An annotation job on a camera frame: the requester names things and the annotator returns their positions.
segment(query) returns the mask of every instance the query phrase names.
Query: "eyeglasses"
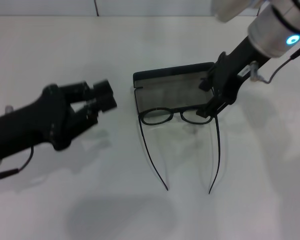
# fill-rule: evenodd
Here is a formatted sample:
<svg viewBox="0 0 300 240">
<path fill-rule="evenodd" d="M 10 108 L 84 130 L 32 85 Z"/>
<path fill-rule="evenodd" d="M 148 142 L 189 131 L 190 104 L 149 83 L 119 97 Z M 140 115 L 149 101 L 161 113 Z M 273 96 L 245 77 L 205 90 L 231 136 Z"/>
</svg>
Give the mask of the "eyeglasses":
<svg viewBox="0 0 300 240">
<path fill-rule="evenodd" d="M 148 146 L 146 143 L 146 139 L 145 139 L 145 135 L 144 135 L 144 131 L 142 128 L 142 123 L 145 125 L 149 125 L 149 126 L 163 124 L 163 123 L 170 121 L 174 117 L 174 114 L 180 113 L 181 119 L 183 121 L 190 123 L 190 124 L 194 124 L 194 125 L 204 125 L 204 124 L 210 123 L 212 121 L 213 117 L 210 117 L 209 120 L 205 120 L 203 117 L 198 116 L 196 114 L 197 110 L 203 108 L 205 106 L 205 104 L 195 105 L 195 106 L 178 107 L 178 108 L 156 107 L 156 108 L 152 108 L 152 109 L 149 109 L 149 110 L 139 113 L 137 97 L 136 97 L 136 90 L 137 90 L 137 88 L 134 90 L 134 98 L 135 98 L 136 110 L 138 112 L 140 132 L 141 132 L 141 135 L 143 138 L 144 146 L 145 146 L 146 152 L 148 154 L 148 157 L 150 159 L 150 162 L 153 166 L 153 169 L 155 170 L 156 174 L 160 178 L 165 189 L 168 191 L 169 188 L 168 188 L 167 184 L 162 179 L 161 175 L 159 174 L 159 172 L 150 156 Z"/>
</svg>

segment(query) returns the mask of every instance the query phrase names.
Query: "blue led light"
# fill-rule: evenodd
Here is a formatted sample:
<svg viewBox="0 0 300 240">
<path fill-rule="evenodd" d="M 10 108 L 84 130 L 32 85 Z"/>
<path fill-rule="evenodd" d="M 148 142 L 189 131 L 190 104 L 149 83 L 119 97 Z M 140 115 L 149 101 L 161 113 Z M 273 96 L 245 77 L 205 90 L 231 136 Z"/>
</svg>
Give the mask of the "blue led light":
<svg viewBox="0 0 300 240">
<path fill-rule="evenodd" d="M 288 39 L 286 40 L 286 44 L 288 45 L 295 44 L 296 42 L 299 41 L 299 39 L 300 39 L 300 35 L 292 35 L 288 37 Z"/>
</svg>

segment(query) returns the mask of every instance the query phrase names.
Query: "white wall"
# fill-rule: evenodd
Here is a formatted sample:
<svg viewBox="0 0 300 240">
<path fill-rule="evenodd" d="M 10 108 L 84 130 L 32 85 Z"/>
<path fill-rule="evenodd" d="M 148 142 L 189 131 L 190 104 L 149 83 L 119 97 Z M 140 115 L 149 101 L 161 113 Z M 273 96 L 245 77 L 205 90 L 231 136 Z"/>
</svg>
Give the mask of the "white wall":
<svg viewBox="0 0 300 240">
<path fill-rule="evenodd" d="M 1 15 L 96 16 L 94 0 L 0 0 Z"/>
<path fill-rule="evenodd" d="M 100 16 L 211 16 L 211 0 L 96 0 Z M 255 16 L 256 9 L 242 14 Z"/>
</svg>

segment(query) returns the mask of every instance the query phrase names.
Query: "white table surface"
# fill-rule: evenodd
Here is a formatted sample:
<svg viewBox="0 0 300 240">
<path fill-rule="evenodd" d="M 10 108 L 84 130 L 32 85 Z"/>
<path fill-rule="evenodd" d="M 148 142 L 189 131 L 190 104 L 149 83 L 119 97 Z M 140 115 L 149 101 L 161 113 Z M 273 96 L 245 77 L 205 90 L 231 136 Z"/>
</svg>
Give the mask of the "white table surface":
<svg viewBox="0 0 300 240">
<path fill-rule="evenodd" d="M 300 240 L 300 58 L 270 85 L 246 81 L 219 115 L 221 169 L 211 195 L 214 122 L 175 117 L 144 127 L 169 191 L 140 138 L 133 73 L 214 62 L 253 19 L 0 17 L 0 115 L 49 83 L 105 78 L 118 105 L 67 150 L 37 146 L 21 174 L 0 181 L 0 240 Z M 269 78 L 287 57 L 261 73 Z M 28 154 L 5 159 L 0 170 Z"/>
</svg>

